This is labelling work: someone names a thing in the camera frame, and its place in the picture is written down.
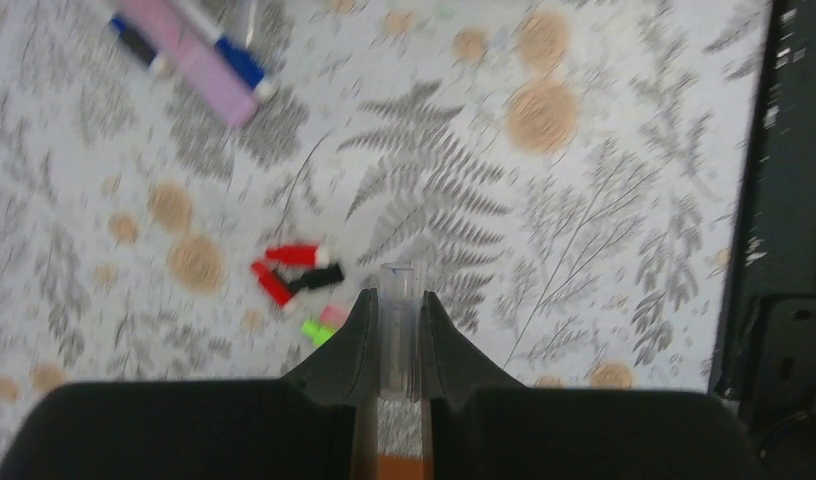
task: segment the green marker cap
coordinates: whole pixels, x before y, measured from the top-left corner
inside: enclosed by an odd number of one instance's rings
[[[323,326],[317,323],[316,320],[305,320],[305,323],[302,324],[302,333],[313,339],[319,335],[322,328]]]
[[[312,338],[314,345],[319,347],[320,345],[326,343],[334,336],[336,330],[331,329],[329,327],[320,327],[320,331]]]

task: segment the pink highlighter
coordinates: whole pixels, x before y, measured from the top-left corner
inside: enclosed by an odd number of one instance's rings
[[[166,0],[117,0],[120,12],[176,69],[230,127],[252,118],[252,92],[213,48],[205,45]]]

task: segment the white table surface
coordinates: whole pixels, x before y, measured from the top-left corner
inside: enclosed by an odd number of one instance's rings
[[[281,88],[228,131],[81,1],[0,0],[0,455],[62,382],[300,362],[302,319],[248,269],[297,239],[349,275],[311,309],[425,258],[461,330],[527,384],[705,389],[765,1],[262,3],[255,50]],[[569,29],[551,74],[518,48],[535,12]],[[475,63],[453,50],[465,28],[484,36]],[[541,81],[576,99],[575,129],[530,153],[508,110]],[[418,153],[429,128],[469,164]],[[192,202],[171,231],[148,207],[165,182]],[[168,256],[199,235],[220,260],[186,264],[188,287]],[[385,451],[416,453],[417,426],[384,413]]]

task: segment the small plastic cap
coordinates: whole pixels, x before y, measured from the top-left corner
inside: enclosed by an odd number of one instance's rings
[[[347,314],[343,309],[335,307],[334,305],[329,305],[324,308],[323,312],[320,314],[320,323],[337,329],[346,323],[346,319],[348,317],[349,314]]]
[[[281,307],[281,311],[284,313],[290,314],[296,311],[296,302],[291,299],[289,302],[285,303],[283,307]]]
[[[273,98],[275,93],[278,91],[276,86],[269,80],[261,80],[261,83],[255,87],[255,98],[258,99],[259,102],[264,103],[267,100]]]
[[[316,320],[305,320],[302,324],[302,333],[311,339],[315,338],[320,333],[322,326]]]
[[[331,255],[325,247],[317,248],[317,253],[314,255],[314,266],[317,268],[325,268],[331,264]]]
[[[320,346],[331,339],[334,336],[334,330],[329,327],[322,327],[320,331],[314,336],[311,341],[316,346]]]
[[[263,277],[270,273],[270,269],[264,265],[264,262],[255,261],[252,262],[252,273],[254,273],[256,277]]]
[[[149,64],[149,73],[156,78],[167,78],[172,74],[173,70],[172,65],[161,55],[155,56],[155,59]]]

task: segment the gray fern print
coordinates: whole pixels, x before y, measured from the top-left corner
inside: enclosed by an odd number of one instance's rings
[[[528,352],[517,355],[530,363],[538,363],[542,368],[562,360],[565,356],[592,346],[594,334],[578,316],[572,316],[558,323],[554,331],[544,335]]]
[[[27,139],[31,119],[11,114],[12,98],[9,86],[0,85],[0,149],[7,153],[2,168],[30,193],[39,193],[54,205],[57,198],[51,179],[51,152],[41,156],[31,153]]]
[[[635,365],[651,364],[673,341],[666,310],[675,314],[699,294],[692,259],[702,249],[701,224],[702,214],[693,197],[671,198],[667,228],[650,232],[641,243],[635,282],[646,296],[632,316],[638,334]]]
[[[14,46],[20,58],[20,89],[62,94],[80,83],[71,124],[87,147],[137,124],[123,80],[129,64],[122,61],[114,36],[101,28],[95,12],[77,0],[37,0],[25,21],[28,36]]]
[[[642,43],[653,59],[654,72],[650,77],[635,77],[631,86],[643,104],[653,108],[653,116],[640,128],[640,134],[650,151],[665,164],[675,164],[691,180],[700,194],[711,201],[722,200],[702,179],[703,155],[701,140],[708,132],[711,112],[696,117],[684,111],[684,95],[698,81],[698,75],[677,64],[686,49],[684,33],[668,29],[667,19],[672,12],[670,2],[658,5],[654,15],[640,22]]]
[[[259,2],[264,19],[249,50],[274,75],[284,67],[283,55],[290,44],[294,21],[285,12],[284,2]],[[220,21],[232,21],[231,2],[211,1],[206,7]],[[234,172],[231,146],[246,150],[265,170],[289,162],[301,148],[299,128],[308,122],[310,108],[280,86],[275,96],[261,105],[252,120],[240,131],[229,131],[221,120],[185,86],[175,89],[167,113],[173,120],[170,138],[176,144],[177,161],[197,175],[229,181]]]
[[[582,8],[588,5],[602,7],[604,5],[616,5],[620,0],[561,0],[564,5],[574,8]]]
[[[261,232],[258,238],[259,245],[304,240],[297,231],[299,220],[297,207],[300,204],[308,213],[314,215],[323,213],[323,205],[314,189],[311,162],[317,150],[332,132],[333,130],[329,130],[314,144],[295,174],[288,173],[267,186],[268,194],[264,199],[264,207],[278,211],[280,216],[275,226],[268,227]]]
[[[281,368],[279,368],[279,374],[287,374],[287,372],[296,368],[300,363],[302,363],[302,348],[299,344],[291,345],[287,348],[287,355],[281,364]]]
[[[75,364],[86,346],[78,323],[90,308],[90,296],[78,281],[79,270],[75,240],[62,226],[54,225],[48,248],[34,263],[34,273],[40,293],[49,303],[49,333],[58,342],[58,354],[66,367]]]
[[[518,312],[521,306],[535,301],[535,290],[539,285],[534,262],[526,258],[517,260],[510,272],[508,290],[496,297],[493,308],[494,316],[502,322],[503,328],[511,330],[514,335],[520,334]]]
[[[174,312],[127,313],[117,324],[106,373],[119,380],[179,380],[231,358],[231,342],[178,320]]]
[[[14,332],[6,325],[0,325],[0,365],[3,365],[5,358],[11,353],[31,352],[31,348],[23,332]]]
[[[11,275],[26,263],[28,205],[0,186],[0,313],[14,300]]]
[[[767,15],[770,11],[769,0],[743,0],[735,5],[732,15],[726,26],[718,33],[703,53],[706,55],[720,55],[732,49],[747,38],[752,37],[758,42],[757,48],[736,61],[726,64],[723,75],[727,81],[738,80],[755,74],[761,67],[764,56],[764,43],[759,32],[766,26]]]
[[[517,340],[504,366],[519,353],[532,322],[549,318],[553,311],[564,313],[593,293],[598,281],[593,266],[621,252],[640,230],[644,218],[640,209],[657,171],[619,151],[614,140],[599,145],[586,160],[592,167],[585,192],[553,178],[525,186],[521,216],[540,265],[538,292],[530,293],[534,301],[524,322],[506,322]],[[554,335],[544,336],[538,344],[551,345]],[[530,352],[530,358],[543,355],[540,349]]]
[[[384,124],[346,139],[339,151],[363,149],[380,155],[364,173],[347,219],[373,200],[387,199],[359,266],[392,258],[424,260],[427,288],[447,305],[467,332],[478,328],[477,307],[492,274],[476,267],[499,259],[504,236],[481,226],[482,217],[503,217],[507,205],[482,192],[499,182],[501,167],[477,158],[449,129],[463,105],[429,103],[441,82],[417,82],[400,97],[362,102],[359,109]]]

